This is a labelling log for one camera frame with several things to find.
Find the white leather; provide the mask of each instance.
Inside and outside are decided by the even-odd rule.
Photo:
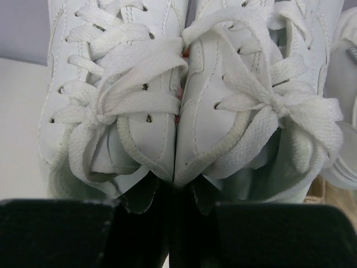
[[[41,167],[44,176],[48,176],[51,164],[59,157],[59,151],[67,139],[64,137],[68,127],[65,124],[51,123],[55,111],[65,108],[68,98],[59,94],[60,87],[69,80],[86,81],[88,72],[68,63],[70,55],[89,58],[87,44],[65,41],[70,30],[85,22],[75,16],[75,12],[85,5],[97,5],[96,0],[49,0],[51,22],[51,40],[49,48],[50,83],[46,103],[42,110],[39,149]],[[156,38],[162,36],[181,36],[183,30],[188,0],[155,0],[145,3],[147,12],[135,8],[125,8],[121,14],[125,22],[137,22],[148,26]],[[170,71],[148,83],[148,90],[170,92],[177,95],[180,85],[178,70]],[[119,136],[118,131],[110,131],[109,136],[103,136],[98,144],[92,162],[91,170],[100,173],[130,174],[140,167],[140,159],[133,159],[121,145],[122,139],[130,139],[138,154],[154,161],[163,173],[157,174],[161,179],[172,180],[175,158],[175,119],[168,114],[153,114],[152,123],[129,120],[127,123],[130,135]]]
[[[271,6],[274,0],[251,2],[254,3],[246,8],[264,8]],[[290,33],[287,42],[291,44],[287,48],[287,56],[301,54],[305,64],[311,69],[311,71],[296,79],[311,84],[316,94],[319,89],[321,91],[321,85],[325,84],[331,40],[343,2],[343,0],[307,1],[306,22],[314,36],[310,49],[306,47],[306,42],[299,30],[294,25],[287,25]],[[242,3],[242,0],[198,0],[196,17],[207,16],[224,7],[240,6]],[[245,30],[239,32],[230,31],[229,33],[229,38],[237,49],[249,36],[249,33]],[[224,70],[221,70],[222,58],[218,43],[219,40],[216,36],[213,36],[213,33],[205,33],[190,47],[192,57],[190,58],[189,76],[178,128],[175,181],[183,180],[179,176],[185,173],[185,167],[193,164],[198,156],[209,152],[213,146],[219,147],[222,144],[223,137],[234,126],[235,113],[214,109],[215,103],[232,94],[221,79],[222,75],[224,75]],[[251,66],[252,73],[259,79],[259,72],[264,68],[259,61],[259,54],[242,56],[242,59],[248,67]],[[313,154],[313,150],[316,150],[316,148],[309,135],[303,131],[296,131],[291,138],[300,144],[294,150],[296,150],[295,155],[300,160],[301,173],[307,172],[309,166],[314,168],[322,166],[322,163],[314,162],[313,158],[320,154]]]
[[[357,8],[342,13],[331,53],[325,95],[337,98],[344,115],[344,144],[333,167],[322,175],[331,184],[357,189],[357,64],[347,50],[357,45]]]

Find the shoelace bow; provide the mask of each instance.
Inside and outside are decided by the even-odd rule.
[[[306,0],[276,2],[273,8],[250,9],[245,7],[221,9],[201,18],[183,33],[186,46],[202,34],[213,31],[222,42],[224,81],[235,94],[218,100],[216,109],[235,113],[257,111],[237,145],[208,167],[204,174],[216,179],[227,178],[250,163],[281,124],[289,118],[306,130],[326,149],[331,165],[342,145],[342,134],[335,123],[342,120],[337,99],[325,99],[315,93],[309,83],[294,80],[308,71],[301,55],[283,58],[272,41],[269,29],[279,30],[292,23],[304,35],[307,47],[313,38],[305,25]],[[219,23],[234,22],[229,29]],[[241,49],[235,49],[227,31],[249,29],[253,38]],[[260,52],[262,73],[258,80],[243,63],[240,54]]]
[[[184,46],[181,38],[155,39],[147,26],[118,18],[124,7],[144,12],[142,1],[99,3],[99,7],[79,9],[77,16],[91,25],[72,29],[67,38],[68,42],[89,43],[91,59],[71,56],[69,63],[93,74],[92,84],[97,86],[78,80],[66,82],[61,91],[70,104],[54,115],[55,122],[78,124],[70,136],[69,163],[72,173],[84,182],[103,181],[99,179],[102,174],[90,172],[90,165],[99,139],[118,117],[146,123],[152,120],[150,114],[179,113],[180,101],[175,96],[150,92],[143,85],[187,65],[180,56]]]

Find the gray background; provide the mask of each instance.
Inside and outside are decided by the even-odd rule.
[[[345,9],[354,6],[345,0]],[[47,0],[0,0],[0,57],[45,65],[49,38]]]

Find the white sneaker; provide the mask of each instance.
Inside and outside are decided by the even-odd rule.
[[[331,184],[357,189],[357,8],[344,11],[331,51],[325,95],[340,101],[344,143],[335,164],[321,174]]]
[[[232,200],[303,201],[342,144],[338,101],[322,92],[343,3],[198,0],[177,187],[201,174]]]
[[[52,197],[116,198],[172,181],[188,0],[49,0],[41,169]]]

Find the shoe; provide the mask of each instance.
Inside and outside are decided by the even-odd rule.
[[[321,175],[336,187],[357,190],[357,8],[344,11],[337,27],[325,96],[340,101],[344,143],[334,165]]]
[[[39,133],[49,196],[113,199],[143,178],[172,183],[187,5],[49,0]],[[156,187],[145,190],[150,205]]]
[[[303,202],[342,144],[338,101],[322,93],[343,3],[198,0],[176,188],[192,182],[201,207],[214,202],[198,177],[228,200]]]
[[[341,209],[357,230],[357,203],[351,190],[340,189],[318,176],[311,184],[304,203],[332,205]]]

